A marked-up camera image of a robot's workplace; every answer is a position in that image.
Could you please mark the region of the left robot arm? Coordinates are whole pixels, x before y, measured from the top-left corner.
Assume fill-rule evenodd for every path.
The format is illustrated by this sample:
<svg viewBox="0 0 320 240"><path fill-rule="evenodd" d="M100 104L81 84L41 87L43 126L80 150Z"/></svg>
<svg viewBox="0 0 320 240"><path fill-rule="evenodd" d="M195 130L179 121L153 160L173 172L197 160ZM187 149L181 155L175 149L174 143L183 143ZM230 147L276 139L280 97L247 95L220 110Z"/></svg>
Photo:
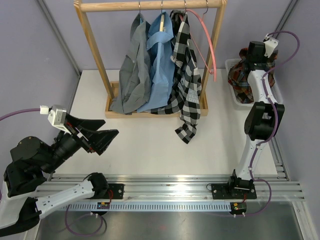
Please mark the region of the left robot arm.
<svg viewBox="0 0 320 240"><path fill-rule="evenodd" d="M103 199L109 184L102 173L93 172L81 183L46 197L35 197L37 188L79 149L102 155L119 134L117 129L100 130L102 119L81 119L66 113L48 115L51 125L60 128L54 143L37 137L22 139L10 150L12 162L3 175L0 201L1 237L23 233L56 210L83 199Z"/></svg>

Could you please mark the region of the red plaid shirt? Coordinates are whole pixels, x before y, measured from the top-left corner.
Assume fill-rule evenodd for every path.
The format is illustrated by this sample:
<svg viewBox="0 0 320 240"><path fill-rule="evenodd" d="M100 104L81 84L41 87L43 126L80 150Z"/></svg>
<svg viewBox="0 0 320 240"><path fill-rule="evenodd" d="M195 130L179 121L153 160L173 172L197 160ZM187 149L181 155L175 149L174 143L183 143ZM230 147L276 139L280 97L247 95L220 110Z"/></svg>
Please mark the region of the red plaid shirt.
<svg viewBox="0 0 320 240"><path fill-rule="evenodd" d="M248 73L244 72L244 62L246 60L248 48L242 48L239 52L241 60L235 64L228 73L228 83L235 91L235 97L238 102L242 104L251 104L254 102L252 89L247 81ZM267 66L274 68L276 65L276 59L278 57L278 50L274 50L271 57L267 60ZM268 75L268 82L270 88L273 88L276 81L274 78L274 71L271 71Z"/></svg>

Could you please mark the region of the pink hanger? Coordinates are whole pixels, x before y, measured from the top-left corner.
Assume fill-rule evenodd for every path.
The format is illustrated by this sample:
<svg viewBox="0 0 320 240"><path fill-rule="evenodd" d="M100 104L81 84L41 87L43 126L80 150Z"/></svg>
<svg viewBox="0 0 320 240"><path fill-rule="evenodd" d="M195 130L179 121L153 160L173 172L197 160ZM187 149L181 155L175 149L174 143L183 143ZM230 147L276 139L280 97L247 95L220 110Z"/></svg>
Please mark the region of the pink hanger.
<svg viewBox="0 0 320 240"><path fill-rule="evenodd" d="M207 63L197 45L197 43L195 42L194 38L192 35L190 35L203 63L204 63L204 66L206 67L208 73L210 75L213 75L213 81L216 82L217 81L217 66L216 66L216 58L215 58L215 53L214 53L214 48L213 48L213 44L212 44L212 40L211 40L211 37L209 36L209 32L208 32L208 29L207 29L207 26L205 24L205 21L204 21L204 16L205 14L203 14L202 17L199 16L198 13L196 13L194 10L192 9L188 9L186 8L186 11L187 12L190 12L192 13L193 15L196 16L196 18L198 19L198 21L200 22L201 26L202 26L202 29L204 30L204 33L205 33L205 36L207 38L207 42L208 42L208 51L209 51L209 60L211 60L211 63Z"/></svg>

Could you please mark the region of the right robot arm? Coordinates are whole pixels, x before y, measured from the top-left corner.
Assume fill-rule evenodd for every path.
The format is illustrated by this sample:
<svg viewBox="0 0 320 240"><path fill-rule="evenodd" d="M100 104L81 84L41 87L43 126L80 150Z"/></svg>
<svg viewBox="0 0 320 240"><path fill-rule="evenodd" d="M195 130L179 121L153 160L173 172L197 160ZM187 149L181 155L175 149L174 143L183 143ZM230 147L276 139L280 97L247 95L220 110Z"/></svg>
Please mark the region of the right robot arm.
<svg viewBox="0 0 320 240"><path fill-rule="evenodd" d="M239 53L241 60L228 73L228 83L242 103L253 105L244 122L245 147L226 185L232 199L256 199L254 172L268 141L276 134L285 107L272 94L278 41L251 41Z"/></svg>

